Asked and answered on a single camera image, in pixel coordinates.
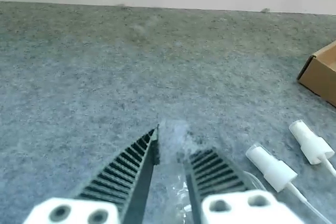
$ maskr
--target plastic tube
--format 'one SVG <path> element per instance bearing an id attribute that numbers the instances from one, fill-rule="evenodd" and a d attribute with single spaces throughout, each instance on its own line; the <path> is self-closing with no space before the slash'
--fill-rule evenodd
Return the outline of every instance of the plastic tube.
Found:
<path id="1" fill-rule="evenodd" d="M 321 214 L 311 203 L 308 201 L 303 202 L 314 214 L 316 214 L 324 223 L 332 224 L 323 214 Z"/>
<path id="2" fill-rule="evenodd" d="M 266 187 L 263 185 L 263 183 L 256 176 L 254 176 L 252 173 L 249 173 L 249 172 L 246 172 L 246 171 L 244 171 L 244 173 L 251 178 L 251 181 L 252 181 L 252 183 L 254 184 L 255 187 L 257 187 L 258 189 L 267 191 Z"/>

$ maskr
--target spray nozzle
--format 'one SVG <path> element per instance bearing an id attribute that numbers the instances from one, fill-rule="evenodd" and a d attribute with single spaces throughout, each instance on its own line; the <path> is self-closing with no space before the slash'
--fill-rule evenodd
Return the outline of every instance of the spray nozzle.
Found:
<path id="1" fill-rule="evenodd" d="M 330 145 L 309 129 L 303 120 L 293 122 L 289 130 L 299 142 L 309 163 L 311 165 L 322 163 L 336 177 L 336 170 L 328 160 L 335 154 Z"/>

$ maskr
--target clear plastic bag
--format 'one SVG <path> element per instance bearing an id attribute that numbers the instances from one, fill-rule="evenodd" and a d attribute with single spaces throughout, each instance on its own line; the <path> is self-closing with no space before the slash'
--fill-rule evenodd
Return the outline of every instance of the clear plastic bag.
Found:
<path id="1" fill-rule="evenodd" d="M 178 175 L 168 189 L 168 200 L 162 216 L 162 224 L 193 224 L 189 191 L 184 176 Z"/>

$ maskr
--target gray carpet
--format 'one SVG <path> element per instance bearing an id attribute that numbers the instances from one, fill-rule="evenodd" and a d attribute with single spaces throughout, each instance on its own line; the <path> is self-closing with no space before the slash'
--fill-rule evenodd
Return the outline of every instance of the gray carpet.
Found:
<path id="1" fill-rule="evenodd" d="M 262 143 L 336 219 L 334 178 L 308 165 L 288 131 L 304 119 L 336 149 L 336 108 L 296 83 L 307 57 L 335 38 L 336 16 L 0 3 L 1 223 L 71 195 L 165 119 L 187 122 L 259 178 L 244 153 Z M 162 167 L 146 223 L 169 194 Z M 290 194 L 278 199 L 318 223 Z"/>

